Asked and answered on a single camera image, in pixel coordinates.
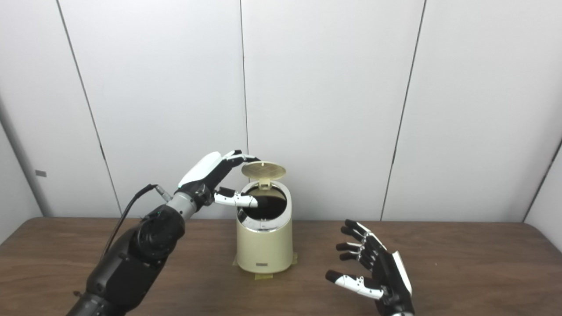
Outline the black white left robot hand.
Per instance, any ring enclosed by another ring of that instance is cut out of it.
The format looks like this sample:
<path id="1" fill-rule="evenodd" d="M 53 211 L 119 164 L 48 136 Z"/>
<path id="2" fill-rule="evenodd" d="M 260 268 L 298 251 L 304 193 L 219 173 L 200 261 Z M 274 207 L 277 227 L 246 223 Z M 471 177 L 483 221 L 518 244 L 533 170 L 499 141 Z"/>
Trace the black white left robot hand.
<path id="1" fill-rule="evenodd" d="M 188 202 L 194 204 L 198 212 L 203 206 L 213 203 L 257 208 L 258 202 L 246 194 L 233 189 L 220 187 L 219 184 L 233 168 L 243 163 L 260 162 L 253 155 L 243 154 L 241 150 L 233 150 L 225 155 L 215 151 L 207 154 L 181 179 L 177 186 L 177 194 L 187 195 Z"/>

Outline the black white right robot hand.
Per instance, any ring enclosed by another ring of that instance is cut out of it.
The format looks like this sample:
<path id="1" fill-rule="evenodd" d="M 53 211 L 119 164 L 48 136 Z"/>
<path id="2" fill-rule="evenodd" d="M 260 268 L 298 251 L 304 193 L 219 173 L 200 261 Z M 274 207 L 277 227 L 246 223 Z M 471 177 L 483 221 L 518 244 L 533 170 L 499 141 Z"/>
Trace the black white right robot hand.
<path id="1" fill-rule="evenodd" d="M 358 221 L 346 219 L 340 231 L 357 241 L 336 245 L 336 250 L 341 252 L 340 260 L 359 262 L 371 273 L 371 277 L 329 270 L 325 278 L 337 286 L 373 299 L 380 316 L 415 316 L 413 287 L 399 252 L 389 252 L 380 239 Z"/>

